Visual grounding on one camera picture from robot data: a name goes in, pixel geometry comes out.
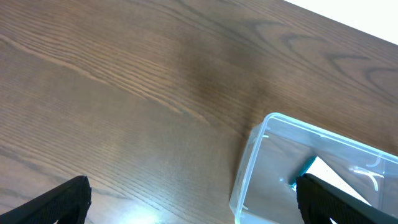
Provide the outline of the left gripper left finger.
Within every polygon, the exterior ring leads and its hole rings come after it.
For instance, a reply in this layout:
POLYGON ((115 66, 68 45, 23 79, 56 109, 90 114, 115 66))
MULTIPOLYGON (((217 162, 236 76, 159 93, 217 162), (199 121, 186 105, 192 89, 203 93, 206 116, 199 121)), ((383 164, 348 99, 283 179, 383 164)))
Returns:
POLYGON ((4 224, 84 224, 91 205, 91 187, 76 176, 31 201, 1 215, 4 224))

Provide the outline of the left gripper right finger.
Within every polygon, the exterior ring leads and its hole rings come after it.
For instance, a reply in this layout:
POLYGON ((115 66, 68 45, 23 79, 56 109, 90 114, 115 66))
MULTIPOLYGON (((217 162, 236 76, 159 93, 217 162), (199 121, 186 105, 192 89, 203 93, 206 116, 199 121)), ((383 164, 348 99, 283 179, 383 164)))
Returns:
POLYGON ((297 177, 296 190, 298 209, 305 224, 397 224, 397 218, 312 174, 297 177))

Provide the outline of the clear plastic container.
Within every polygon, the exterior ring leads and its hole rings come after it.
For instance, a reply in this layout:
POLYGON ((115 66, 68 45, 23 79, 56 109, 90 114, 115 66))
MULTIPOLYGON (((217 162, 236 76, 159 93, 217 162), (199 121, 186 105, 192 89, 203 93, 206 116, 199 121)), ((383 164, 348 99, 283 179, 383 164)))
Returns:
POLYGON ((235 223, 302 223, 289 179, 318 156, 372 207, 397 218, 397 156, 280 113, 252 129, 229 206, 235 223))

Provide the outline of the white blue cardboard box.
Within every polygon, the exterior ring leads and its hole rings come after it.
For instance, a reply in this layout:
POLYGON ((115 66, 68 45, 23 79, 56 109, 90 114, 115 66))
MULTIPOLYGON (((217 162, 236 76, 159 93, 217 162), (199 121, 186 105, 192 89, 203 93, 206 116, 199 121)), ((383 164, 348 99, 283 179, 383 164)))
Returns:
POLYGON ((318 156, 310 156, 308 159, 306 159, 289 179, 288 184, 295 192, 297 191, 296 179, 304 174, 312 174, 315 177, 318 177, 319 179, 331 184, 337 189, 340 189, 352 197, 371 206, 371 204, 363 196, 357 193, 352 186, 343 180, 329 165, 326 164, 326 162, 324 162, 318 156))

